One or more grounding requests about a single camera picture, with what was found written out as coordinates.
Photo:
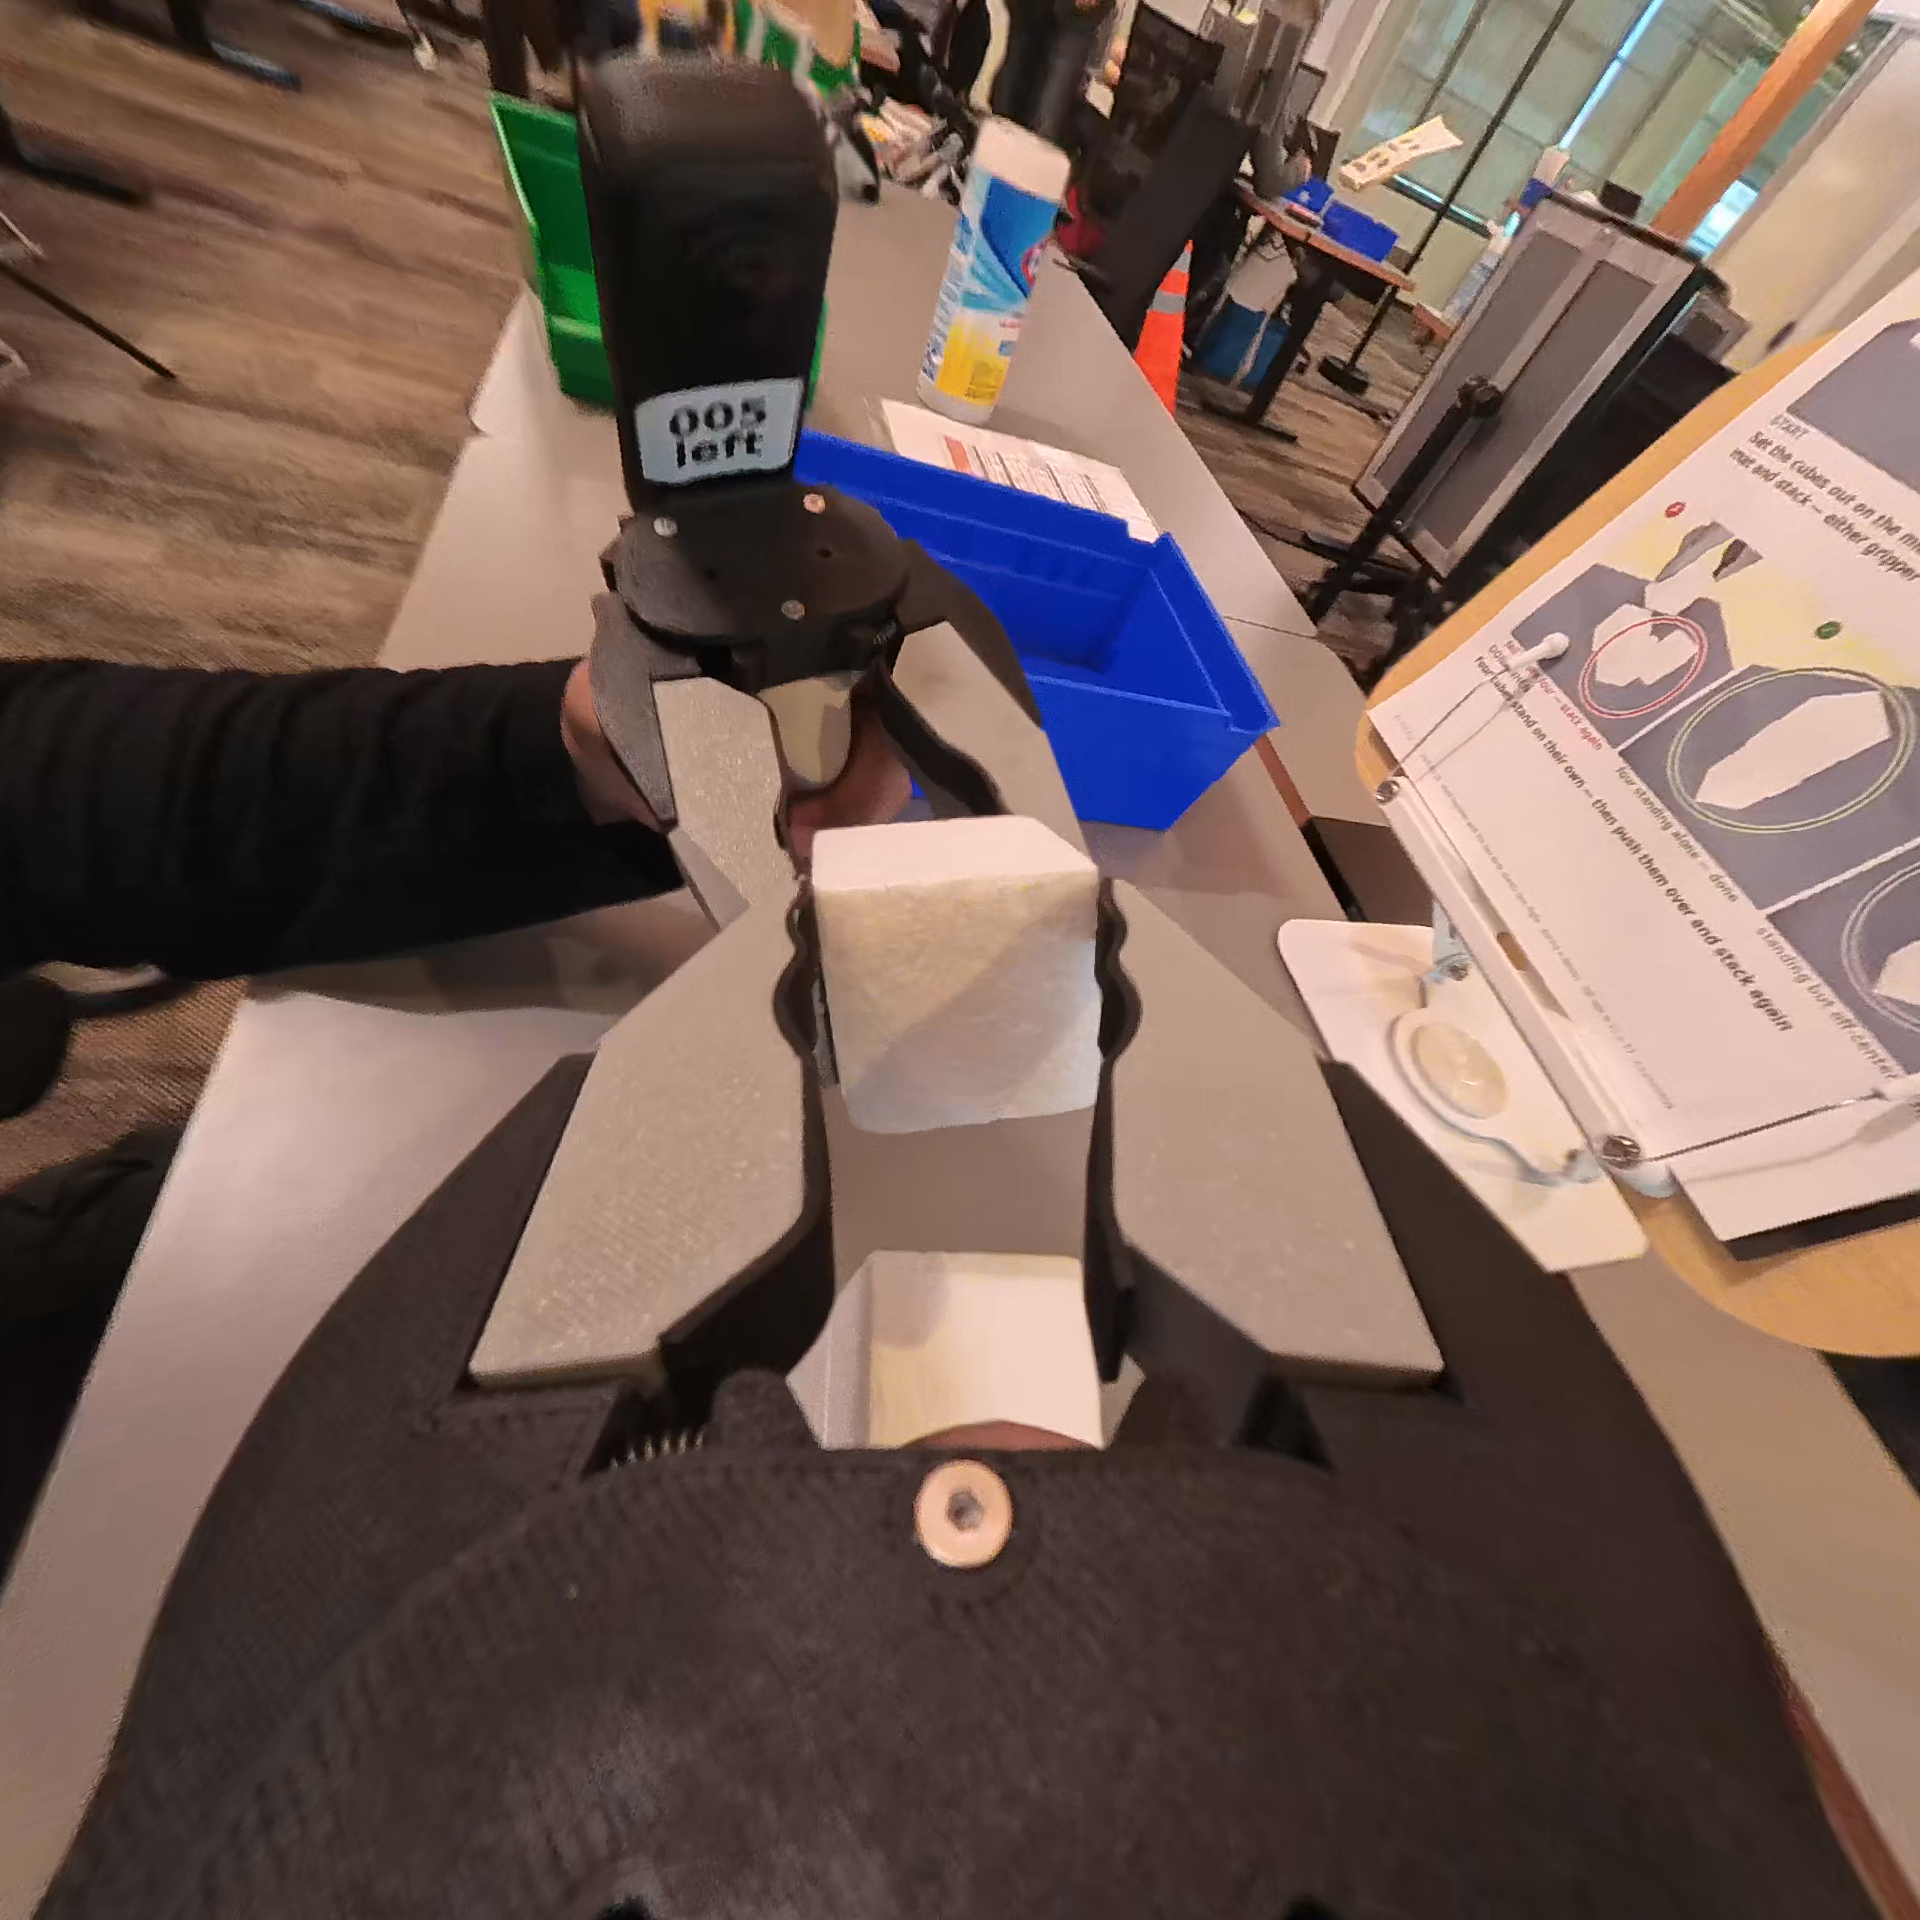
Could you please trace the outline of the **black floor lamp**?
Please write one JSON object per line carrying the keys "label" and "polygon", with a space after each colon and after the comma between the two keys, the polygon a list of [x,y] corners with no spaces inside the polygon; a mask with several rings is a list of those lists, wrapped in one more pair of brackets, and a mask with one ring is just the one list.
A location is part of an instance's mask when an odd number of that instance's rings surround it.
{"label": "black floor lamp", "polygon": [[1366,56],[1377,71],[1345,109],[1345,157],[1433,118],[1451,148],[1408,160],[1397,174],[1352,191],[1371,218],[1397,228],[1395,293],[1370,295],[1356,340],[1330,346],[1320,374],[1365,410],[1379,405],[1370,356],[1380,328],[1416,304],[1442,304],[1492,238],[1533,172],[1562,137],[1569,89],[1553,62],[1569,47],[1573,5],[1390,5]]}

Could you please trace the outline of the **person's left forearm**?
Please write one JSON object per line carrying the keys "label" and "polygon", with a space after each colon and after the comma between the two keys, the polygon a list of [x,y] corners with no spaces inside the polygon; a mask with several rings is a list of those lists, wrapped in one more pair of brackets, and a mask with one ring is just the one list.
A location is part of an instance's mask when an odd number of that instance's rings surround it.
{"label": "person's left forearm", "polygon": [[4,662],[4,976],[354,964],[678,890],[661,831],[592,813],[569,676]]}

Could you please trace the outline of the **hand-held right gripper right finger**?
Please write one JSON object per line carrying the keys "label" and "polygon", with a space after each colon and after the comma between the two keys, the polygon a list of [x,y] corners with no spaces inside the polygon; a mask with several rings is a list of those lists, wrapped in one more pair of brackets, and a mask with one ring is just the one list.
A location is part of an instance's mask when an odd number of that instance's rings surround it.
{"label": "hand-held right gripper right finger", "polygon": [[1102,1381],[1435,1381],[1307,1037],[1126,880],[1096,911],[1088,1326]]}

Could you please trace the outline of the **black office chair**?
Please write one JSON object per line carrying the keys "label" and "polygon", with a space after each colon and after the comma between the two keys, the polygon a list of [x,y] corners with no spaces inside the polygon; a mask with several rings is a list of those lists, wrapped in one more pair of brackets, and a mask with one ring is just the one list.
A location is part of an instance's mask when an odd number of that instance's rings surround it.
{"label": "black office chair", "polygon": [[1166,273],[1211,204],[1233,189],[1256,142],[1256,120],[1224,109],[1209,93],[1193,96],[1131,198],[1102,225],[1076,276],[1126,344],[1136,344]]}

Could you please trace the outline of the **cleaning wipes container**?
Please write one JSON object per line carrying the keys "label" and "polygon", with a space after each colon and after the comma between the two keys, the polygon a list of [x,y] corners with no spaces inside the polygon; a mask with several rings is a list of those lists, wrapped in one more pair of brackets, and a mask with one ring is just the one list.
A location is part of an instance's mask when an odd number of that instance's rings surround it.
{"label": "cleaning wipes container", "polygon": [[1070,169],[1066,150],[1017,120],[993,116],[980,126],[920,361],[929,409],[969,424],[993,417]]}

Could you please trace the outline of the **small document stand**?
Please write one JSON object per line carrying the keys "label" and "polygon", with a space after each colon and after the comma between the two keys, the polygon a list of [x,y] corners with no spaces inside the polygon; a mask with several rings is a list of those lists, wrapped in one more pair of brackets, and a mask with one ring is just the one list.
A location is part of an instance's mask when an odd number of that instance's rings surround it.
{"label": "small document stand", "polygon": [[1408,166],[1427,157],[1451,153],[1460,144],[1462,138],[1451,129],[1449,120],[1442,114],[1433,114],[1420,126],[1345,160],[1334,172],[1334,188],[1345,193],[1365,191],[1404,175]]}

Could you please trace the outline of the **grey framed panel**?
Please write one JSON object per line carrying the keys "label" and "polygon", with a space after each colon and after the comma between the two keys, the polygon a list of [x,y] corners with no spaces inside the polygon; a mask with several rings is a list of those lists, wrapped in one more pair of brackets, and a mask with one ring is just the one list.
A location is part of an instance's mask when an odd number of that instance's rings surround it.
{"label": "grey framed panel", "polygon": [[1627,392],[1693,322],[1745,322],[1712,265],[1595,200],[1547,188],[1352,492],[1366,521],[1324,543],[1324,618],[1386,593],[1408,646],[1634,458]]}

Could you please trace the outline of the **printed paper sheet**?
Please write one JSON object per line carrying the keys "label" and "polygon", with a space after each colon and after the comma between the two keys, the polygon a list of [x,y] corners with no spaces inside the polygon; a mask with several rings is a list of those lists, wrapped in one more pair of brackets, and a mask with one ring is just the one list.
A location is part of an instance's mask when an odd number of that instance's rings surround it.
{"label": "printed paper sheet", "polygon": [[947,417],[908,399],[882,399],[881,417],[894,450],[912,461],[965,472],[980,482],[1056,500],[1120,521],[1141,543],[1160,541],[1161,522],[1116,463],[1085,453]]}

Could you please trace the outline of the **green plastic bin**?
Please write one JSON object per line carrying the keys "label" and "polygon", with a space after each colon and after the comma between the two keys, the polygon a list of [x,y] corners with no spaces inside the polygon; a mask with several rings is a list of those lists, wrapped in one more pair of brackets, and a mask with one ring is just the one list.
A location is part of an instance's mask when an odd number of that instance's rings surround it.
{"label": "green plastic bin", "polygon": [[592,265],[579,127],[572,112],[489,93],[501,169],[520,213],[524,276],[542,310],[560,390],[600,410],[614,406]]}

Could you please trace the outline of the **white-based document stand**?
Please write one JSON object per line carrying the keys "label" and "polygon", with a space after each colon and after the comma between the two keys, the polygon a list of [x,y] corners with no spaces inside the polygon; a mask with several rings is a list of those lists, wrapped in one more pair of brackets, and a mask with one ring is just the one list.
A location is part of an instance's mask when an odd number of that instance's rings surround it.
{"label": "white-based document stand", "polygon": [[1307,962],[1307,1006],[1324,1037],[1440,1148],[1526,1249],[1611,1256],[1649,1240],[1700,1297],[1761,1332],[1814,1352],[1916,1360],[1916,1217],[1872,1226],[1853,1216],[1850,1232],[1739,1256],[1670,1182],[1627,1182],[1613,1144],[1569,1103],[1532,1022],[1516,1020],[1517,993],[1532,983],[1520,945],[1506,933],[1460,927],[1433,890],[1427,858],[1393,824],[1386,798],[1395,785],[1370,713],[1379,693],[1440,654],[1433,637],[1458,613],[1386,672],[1361,734],[1361,770],[1377,778],[1386,826],[1430,897],[1430,929],[1280,937],[1288,962]]}

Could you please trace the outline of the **person's left hand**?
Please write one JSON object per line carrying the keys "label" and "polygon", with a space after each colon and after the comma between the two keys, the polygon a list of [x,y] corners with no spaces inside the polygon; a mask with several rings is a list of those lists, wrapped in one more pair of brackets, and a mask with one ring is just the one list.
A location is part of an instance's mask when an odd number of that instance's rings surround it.
{"label": "person's left hand", "polygon": [[[582,805],[600,824],[634,822],[666,834],[638,785],[612,753],[592,703],[590,665],[573,662],[560,701],[560,738],[582,791]],[[909,774],[901,765],[877,708],[866,695],[850,706],[848,759],[837,778],[787,805],[784,840],[792,857],[809,858],[818,831],[886,824],[909,801]]]}

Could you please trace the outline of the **white foam cube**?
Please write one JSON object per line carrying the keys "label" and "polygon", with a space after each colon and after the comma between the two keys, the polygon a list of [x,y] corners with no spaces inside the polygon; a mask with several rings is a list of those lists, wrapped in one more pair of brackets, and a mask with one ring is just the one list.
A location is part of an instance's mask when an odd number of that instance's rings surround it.
{"label": "white foam cube", "polygon": [[1091,1110],[1096,861],[1027,816],[824,831],[809,857],[837,1086],[857,1130]]}
{"label": "white foam cube", "polygon": [[787,1384],[828,1448],[977,1429],[1104,1445],[1083,1265],[1066,1255],[874,1252]]}

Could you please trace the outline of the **orange traffic cone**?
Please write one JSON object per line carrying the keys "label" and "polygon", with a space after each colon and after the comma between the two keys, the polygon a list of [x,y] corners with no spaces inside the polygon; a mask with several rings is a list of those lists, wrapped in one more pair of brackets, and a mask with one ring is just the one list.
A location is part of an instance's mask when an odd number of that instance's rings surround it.
{"label": "orange traffic cone", "polygon": [[1193,242],[1184,242],[1147,298],[1134,346],[1136,367],[1170,416],[1179,410],[1192,263]]}

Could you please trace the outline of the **wooden top desk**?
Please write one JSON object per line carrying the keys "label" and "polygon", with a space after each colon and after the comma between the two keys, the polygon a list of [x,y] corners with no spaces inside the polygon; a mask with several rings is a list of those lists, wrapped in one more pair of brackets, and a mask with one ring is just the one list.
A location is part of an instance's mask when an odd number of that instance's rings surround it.
{"label": "wooden top desk", "polygon": [[1339,245],[1306,218],[1301,208],[1288,204],[1270,204],[1260,198],[1256,188],[1246,181],[1236,183],[1240,204],[1260,218],[1260,223],[1301,252],[1298,269],[1288,289],[1288,325],[1280,335],[1275,361],[1267,367],[1260,382],[1250,388],[1248,399],[1240,410],[1230,410],[1241,424],[1257,426],[1280,441],[1296,441],[1298,436],[1280,424],[1267,421],[1273,399],[1280,394],[1284,377],[1307,354],[1312,334],[1329,310],[1329,304],[1342,295],[1353,293],[1373,296],[1377,304],[1393,305],[1397,296],[1410,289],[1412,279],[1400,272],[1390,260],[1373,260],[1352,246]]}

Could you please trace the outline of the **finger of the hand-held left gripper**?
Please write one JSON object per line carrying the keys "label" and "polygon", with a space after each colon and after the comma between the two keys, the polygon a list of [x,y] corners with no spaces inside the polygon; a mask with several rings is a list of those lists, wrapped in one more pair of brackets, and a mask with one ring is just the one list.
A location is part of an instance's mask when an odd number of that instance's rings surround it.
{"label": "finger of the hand-held left gripper", "polygon": [[1085,855],[1050,738],[1006,644],[980,652],[948,618],[901,637],[864,693],[932,821],[1027,817]]}
{"label": "finger of the hand-held left gripper", "polygon": [[788,904],[800,877],[784,842],[784,762],[774,717],[718,678],[654,684],[681,876],[712,927]]}

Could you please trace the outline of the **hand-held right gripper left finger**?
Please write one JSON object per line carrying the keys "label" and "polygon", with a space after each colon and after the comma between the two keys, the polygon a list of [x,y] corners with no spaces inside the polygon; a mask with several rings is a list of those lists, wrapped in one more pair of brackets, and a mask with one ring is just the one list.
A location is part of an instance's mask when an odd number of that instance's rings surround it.
{"label": "hand-held right gripper left finger", "polygon": [[750,906],[600,1041],[472,1351],[477,1384],[788,1374],[832,1309],[818,945]]}

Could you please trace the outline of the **printed instruction sheet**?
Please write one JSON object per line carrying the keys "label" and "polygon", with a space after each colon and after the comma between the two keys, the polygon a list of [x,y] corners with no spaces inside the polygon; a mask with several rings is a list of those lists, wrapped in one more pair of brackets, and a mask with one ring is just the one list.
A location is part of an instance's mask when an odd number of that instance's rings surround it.
{"label": "printed instruction sheet", "polygon": [[1643,1188],[1916,1217],[1916,276],[1698,406],[1370,713],[1393,824]]}

